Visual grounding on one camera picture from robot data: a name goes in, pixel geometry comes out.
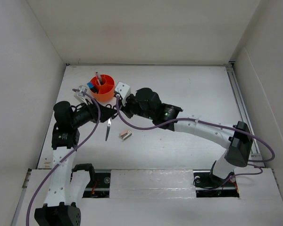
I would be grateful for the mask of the blue cap black highlighter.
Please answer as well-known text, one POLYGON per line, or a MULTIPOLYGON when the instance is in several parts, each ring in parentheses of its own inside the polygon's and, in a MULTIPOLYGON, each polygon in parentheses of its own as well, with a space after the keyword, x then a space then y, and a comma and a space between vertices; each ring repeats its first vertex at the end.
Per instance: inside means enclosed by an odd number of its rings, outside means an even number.
POLYGON ((87 86, 89 87, 89 89, 93 92, 93 93, 98 93, 96 87, 94 86, 94 84, 90 81, 87 83, 87 86))

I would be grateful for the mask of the black handled scissors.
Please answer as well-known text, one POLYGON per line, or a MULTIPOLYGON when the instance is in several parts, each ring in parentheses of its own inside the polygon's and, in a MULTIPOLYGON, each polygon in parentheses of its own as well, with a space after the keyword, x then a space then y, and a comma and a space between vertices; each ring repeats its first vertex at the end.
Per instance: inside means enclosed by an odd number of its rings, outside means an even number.
POLYGON ((108 119, 105 141, 108 140, 108 136, 109 136, 112 120, 115 119, 118 116, 116 108, 113 107, 112 109, 115 111, 115 113, 108 119))

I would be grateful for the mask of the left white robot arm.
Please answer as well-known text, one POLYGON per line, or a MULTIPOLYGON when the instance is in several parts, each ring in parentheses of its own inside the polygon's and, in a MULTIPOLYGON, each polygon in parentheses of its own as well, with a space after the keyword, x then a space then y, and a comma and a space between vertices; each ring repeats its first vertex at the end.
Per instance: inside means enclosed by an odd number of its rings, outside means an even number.
POLYGON ((84 100, 77 106, 60 101, 53 111, 56 122, 51 140, 52 169, 45 177, 50 184, 43 206, 34 211, 34 219, 40 226, 78 226, 81 223, 78 203, 85 188, 96 180, 92 164, 73 164, 78 148, 83 145, 78 129, 89 122, 96 125, 106 122, 117 111, 95 100, 84 100))

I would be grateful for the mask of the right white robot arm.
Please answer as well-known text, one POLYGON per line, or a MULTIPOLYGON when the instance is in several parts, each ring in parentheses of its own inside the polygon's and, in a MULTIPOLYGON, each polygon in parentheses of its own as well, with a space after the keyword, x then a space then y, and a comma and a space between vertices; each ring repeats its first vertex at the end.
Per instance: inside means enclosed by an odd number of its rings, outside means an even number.
POLYGON ((195 135, 223 147, 225 152, 213 163, 208 174, 212 187, 222 185, 235 168, 247 166, 253 139, 246 123, 239 121, 230 130, 222 125, 201 123, 182 108, 162 103, 150 88, 142 88, 133 95, 129 87, 122 85, 115 93, 119 95, 119 110, 126 117, 137 115, 151 120, 155 128, 195 135))

